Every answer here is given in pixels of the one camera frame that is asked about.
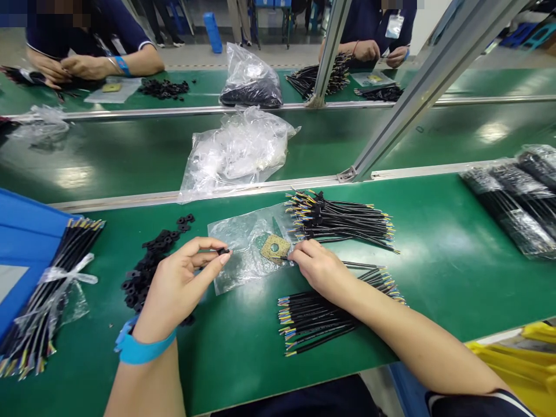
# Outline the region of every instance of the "blue esd wrist strap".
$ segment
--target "blue esd wrist strap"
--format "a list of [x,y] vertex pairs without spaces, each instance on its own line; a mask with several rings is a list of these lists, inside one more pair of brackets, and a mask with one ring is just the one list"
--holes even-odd
[[122,69],[123,73],[126,76],[131,76],[131,72],[129,72],[129,67],[127,66],[127,64],[123,60],[123,58],[121,56],[115,56],[114,58],[116,59],[116,62],[118,63],[118,66]]
[[139,343],[129,334],[139,316],[135,316],[123,325],[118,338],[116,339],[116,348],[114,352],[120,353],[120,361],[130,365],[142,365],[158,358],[168,349],[175,339],[174,331],[161,342],[150,343],[148,345]]

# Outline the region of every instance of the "sleeve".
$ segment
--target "sleeve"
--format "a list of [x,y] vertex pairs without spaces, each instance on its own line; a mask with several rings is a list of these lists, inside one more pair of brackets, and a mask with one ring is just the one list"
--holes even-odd
[[52,28],[30,25],[25,29],[25,37],[28,47],[48,58],[59,61],[66,58],[70,52],[68,43],[60,39],[61,37]]
[[413,35],[413,23],[417,10],[408,10],[404,13],[404,24],[401,27],[400,37],[390,44],[390,51],[400,46],[409,46],[411,44],[411,36]]
[[508,391],[497,390],[487,396],[443,396],[427,394],[431,417],[535,417]]
[[104,2],[110,10],[110,14],[116,25],[117,35],[127,53],[134,53],[147,43],[153,45],[145,31],[131,15],[122,0],[110,0]]

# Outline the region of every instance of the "green workbench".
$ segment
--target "green workbench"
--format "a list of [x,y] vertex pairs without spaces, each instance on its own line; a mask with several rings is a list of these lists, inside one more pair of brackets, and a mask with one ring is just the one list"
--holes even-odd
[[[277,111],[301,131],[269,181],[335,175],[349,168],[391,109]],[[526,143],[556,146],[556,102],[432,108],[377,170],[514,156]],[[0,187],[44,203],[176,191],[194,132],[221,115],[78,122],[59,151],[0,143]]]
[[[302,103],[299,93],[286,81],[285,75],[292,69],[278,69],[280,87],[284,103]],[[387,69],[384,73],[395,79],[402,87],[407,87],[417,74],[417,69]],[[81,98],[68,97],[64,108],[67,112],[85,112],[98,110],[135,110],[148,108],[168,107],[205,107],[218,106],[218,96],[226,82],[227,70],[215,69],[208,71],[168,71],[157,74],[152,78],[167,78],[172,82],[180,83],[183,80],[191,88],[184,95],[184,101],[158,100],[144,96],[140,93],[133,94],[124,104],[92,104],[84,103],[87,92],[78,92]],[[493,71],[489,69],[468,69],[448,89],[444,97],[497,97],[497,96],[535,96],[556,94],[556,69],[502,69]],[[359,84],[352,78],[351,84],[343,91],[327,97],[329,102],[361,101],[361,97],[353,93]],[[58,100],[52,91],[46,87],[22,87],[7,80],[0,74],[0,115],[14,115],[28,112],[34,104],[57,106]]]
[[[555,315],[554,263],[528,261],[455,174],[333,186],[331,199],[375,203],[394,217],[401,255],[356,242],[330,244],[340,259],[387,265],[411,308],[461,341]],[[144,255],[141,243],[175,219],[194,213],[183,244],[206,235],[207,224],[283,202],[270,193],[92,213],[108,221],[94,246],[84,289],[90,313],[64,326],[46,372],[22,382],[0,380],[2,415],[83,417],[102,414],[118,365],[112,352],[132,315],[120,289],[125,272]],[[292,358],[283,356],[276,299],[308,289],[296,267],[216,297],[196,309],[196,323],[178,331],[188,415],[353,374],[396,360],[367,328]]]

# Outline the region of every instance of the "tan gasket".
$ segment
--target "tan gasket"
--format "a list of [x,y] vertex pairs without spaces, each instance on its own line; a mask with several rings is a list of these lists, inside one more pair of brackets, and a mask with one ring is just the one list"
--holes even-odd
[[[274,245],[274,244],[278,245],[278,250],[277,251],[273,251],[271,249],[272,245]],[[288,252],[290,251],[290,246],[291,246],[291,244],[287,240],[284,240],[281,237],[278,237],[276,235],[270,235],[268,237],[268,239],[266,240],[265,244],[261,248],[261,255],[263,255],[266,259],[274,262],[276,265],[281,265],[282,262],[284,262],[284,261],[282,261],[281,259],[276,259],[276,258],[272,258],[272,257],[288,256]]]

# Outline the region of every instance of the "hand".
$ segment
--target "hand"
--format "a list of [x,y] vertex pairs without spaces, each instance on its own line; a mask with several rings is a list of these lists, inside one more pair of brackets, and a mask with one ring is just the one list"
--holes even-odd
[[298,243],[288,259],[299,265],[311,287],[331,303],[345,309],[345,305],[357,294],[357,278],[334,253],[315,239]]
[[[191,314],[231,255],[218,256],[214,251],[199,250],[227,246],[211,237],[196,237],[158,264],[133,331],[139,342],[155,343],[166,339]],[[204,269],[195,276],[194,271],[201,267]]]
[[88,80],[105,79],[112,74],[114,66],[106,57],[73,55],[60,63],[69,74]]
[[381,50],[372,39],[369,41],[360,41],[353,51],[355,58],[359,61],[376,61],[381,57]]
[[47,56],[37,54],[33,65],[45,76],[45,84],[54,90],[61,90],[57,84],[70,82],[70,75],[64,70],[62,65]]
[[390,68],[396,69],[401,64],[403,64],[405,56],[407,55],[407,51],[409,51],[409,48],[407,46],[397,47],[386,57],[386,65],[388,65]]

